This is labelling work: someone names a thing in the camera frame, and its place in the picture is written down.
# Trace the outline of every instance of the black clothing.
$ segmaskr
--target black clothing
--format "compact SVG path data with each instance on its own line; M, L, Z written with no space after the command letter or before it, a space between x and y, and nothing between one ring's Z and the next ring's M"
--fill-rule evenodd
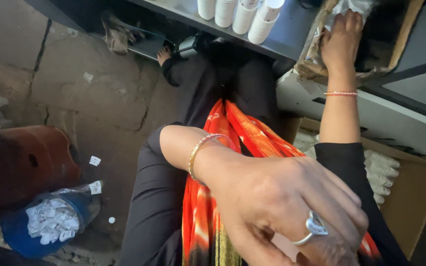
M199 128L220 98L229 97L246 115L278 132L275 81L269 67L251 61L230 84L219 84L208 60L195 56L187 61L168 59L162 66L167 81L178 89L178 120ZM160 149L160 132L154 131L139 152L138 172L124 234L120 266L182 264L182 205L187 172L171 166ZM373 199L364 171L361 143L320 143L317 160L343 179L363 202L369 217L369 233L388 265L405 265L400 251Z

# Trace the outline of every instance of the hand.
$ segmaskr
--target hand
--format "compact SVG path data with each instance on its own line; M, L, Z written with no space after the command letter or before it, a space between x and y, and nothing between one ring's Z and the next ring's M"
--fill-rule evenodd
M293 265L270 240L274 233L291 241L303 239L309 234L305 221L310 210L325 221L328 235L313 236L299 251L315 265L358 265L356 252L368 222L359 197L341 179L307 157L240 156L202 180L216 198L229 238L249 265Z
M331 33L324 29L321 39L321 57L329 75L355 76L354 63L363 31L363 18L358 12L346 11L335 17Z

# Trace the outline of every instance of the blue bucket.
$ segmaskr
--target blue bucket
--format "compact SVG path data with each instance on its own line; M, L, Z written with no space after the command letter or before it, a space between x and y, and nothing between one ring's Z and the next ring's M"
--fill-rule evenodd
M42 237L31 238L27 230L29 217L26 214L26 209L31 208L45 199L60 198L70 204L78 214L80 221L80 229L77 234L81 233L87 223L92 220L92 214L89 211L89 206L92 203L90 195L85 193L63 193L54 196L52 194L42 194L35 199L35 204L32 203L20 211L4 215L0 220L1 230L3 232L4 241L16 252L24 257L42 258L51 253L58 251L63 245L70 242L68 239L60 242L57 239L54 243L42 245L40 239Z

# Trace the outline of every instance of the silver ring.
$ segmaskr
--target silver ring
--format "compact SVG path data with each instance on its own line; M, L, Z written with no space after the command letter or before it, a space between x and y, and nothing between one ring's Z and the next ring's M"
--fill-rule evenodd
M325 227L325 223L320 218L320 216L314 212L310 211L310 218L305 222L305 226L307 227L310 234L306 236L304 239L299 240L297 242L293 242L293 245L300 246L308 242L312 236L326 236L328 235L328 230Z

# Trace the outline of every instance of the bracelet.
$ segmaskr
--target bracelet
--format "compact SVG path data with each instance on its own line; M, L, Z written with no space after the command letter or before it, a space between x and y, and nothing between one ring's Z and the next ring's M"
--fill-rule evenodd
M219 137L225 137L227 138L230 142L231 139L228 138L228 136L223 135L223 134L210 134L204 138L202 138L193 148L192 153L190 154L190 159L188 160L188 173L190 174L190 176L192 177L193 181L205 185L203 182L198 181L198 179L196 178L195 174L193 173L193 162L195 161L195 157L196 154L198 153L198 150L200 149L200 147L207 141L214 139L214 138L219 138Z
M358 96L357 92L331 91L325 92L326 96Z

